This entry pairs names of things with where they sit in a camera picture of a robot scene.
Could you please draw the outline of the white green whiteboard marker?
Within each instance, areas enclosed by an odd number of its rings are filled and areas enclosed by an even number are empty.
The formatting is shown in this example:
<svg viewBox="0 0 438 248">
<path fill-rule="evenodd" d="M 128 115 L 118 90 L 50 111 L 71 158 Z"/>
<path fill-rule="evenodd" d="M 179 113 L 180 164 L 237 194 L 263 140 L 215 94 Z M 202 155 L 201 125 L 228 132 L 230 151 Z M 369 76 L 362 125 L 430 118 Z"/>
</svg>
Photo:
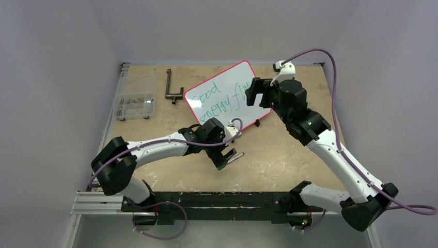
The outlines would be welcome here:
<svg viewBox="0 0 438 248">
<path fill-rule="evenodd" d="M 241 158 L 241 157 L 244 156 L 244 155 L 245 155 L 244 152 L 242 152 L 242 153 L 240 153 L 240 154 L 238 154 L 238 155 L 235 155 L 234 157 L 232 157 L 231 159 L 229 159 L 224 165 L 227 166 L 227 165 L 231 164 L 232 162 L 234 162 L 235 160 Z"/>
</svg>

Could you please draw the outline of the pink framed whiteboard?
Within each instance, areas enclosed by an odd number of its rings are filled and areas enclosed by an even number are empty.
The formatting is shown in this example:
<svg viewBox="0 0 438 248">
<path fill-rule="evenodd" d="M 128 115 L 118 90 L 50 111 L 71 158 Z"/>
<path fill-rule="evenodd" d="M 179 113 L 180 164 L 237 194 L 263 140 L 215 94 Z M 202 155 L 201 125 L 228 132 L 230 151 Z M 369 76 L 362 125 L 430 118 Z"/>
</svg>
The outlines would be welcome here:
<svg viewBox="0 0 438 248">
<path fill-rule="evenodd" d="M 253 106 L 246 104 L 245 91 L 255 76 L 250 63 L 243 60 L 190 88 L 185 92 L 184 99 L 199 124 L 216 118 L 226 125 L 232 119 L 240 118 L 243 128 L 247 128 L 271 112 L 271 109 L 257 105 L 261 95 L 256 96 Z"/>
</svg>

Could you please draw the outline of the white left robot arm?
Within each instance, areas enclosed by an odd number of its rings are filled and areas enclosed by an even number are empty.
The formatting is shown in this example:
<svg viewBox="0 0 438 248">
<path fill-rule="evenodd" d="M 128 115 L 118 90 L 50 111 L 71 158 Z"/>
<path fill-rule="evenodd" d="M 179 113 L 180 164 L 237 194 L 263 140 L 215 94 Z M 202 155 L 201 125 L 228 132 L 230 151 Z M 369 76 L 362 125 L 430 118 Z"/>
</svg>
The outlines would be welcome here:
<svg viewBox="0 0 438 248">
<path fill-rule="evenodd" d="M 153 207 L 155 195 L 151 186 L 134 176 L 134 171 L 151 162 L 197 154 L 204 151 L 216 169 L 226 167 L 236 154 L 233 148 L 223 150 L 237 139 L 243 122 L 235 118 L 228 125 L 216 118 L 194 124 L 167 136 L 147 141 L 127 142 L 115 137 L 92 160 L 89 186 L 100 187 L 106 196 L 121 194 L 140 211 Z"/>
</svg>

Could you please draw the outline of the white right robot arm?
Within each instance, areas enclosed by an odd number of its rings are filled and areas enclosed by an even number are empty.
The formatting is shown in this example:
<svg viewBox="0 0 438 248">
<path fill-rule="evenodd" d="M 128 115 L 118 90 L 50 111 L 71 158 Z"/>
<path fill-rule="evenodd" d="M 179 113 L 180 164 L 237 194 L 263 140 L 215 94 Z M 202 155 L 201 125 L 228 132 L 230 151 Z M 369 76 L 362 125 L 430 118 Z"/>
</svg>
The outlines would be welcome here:
<svg viewBox="0 0 438 248">
<path fill-rule="evenodd" d="M 290 191 L 289 212 L 315 206 L 340 214 L 355 230 L 365 231 L 390 206 L 388 194 L 395 197 L 393 183 L 383 184 L 359 163 L 354 170 L 342 156 L 344 146 L 336 144 L 336 133 L 326 119 L 308 107 L 307 91 L 294 79 L 271 83 L 271 79 L 253 78 L 245 90 L 248 106 L 257 95 L 262 108 L 271 108 L 285 124 L 288 133 L 315 153 L 346 188 L 331 190 L 302 181 Z"/>
</svg>

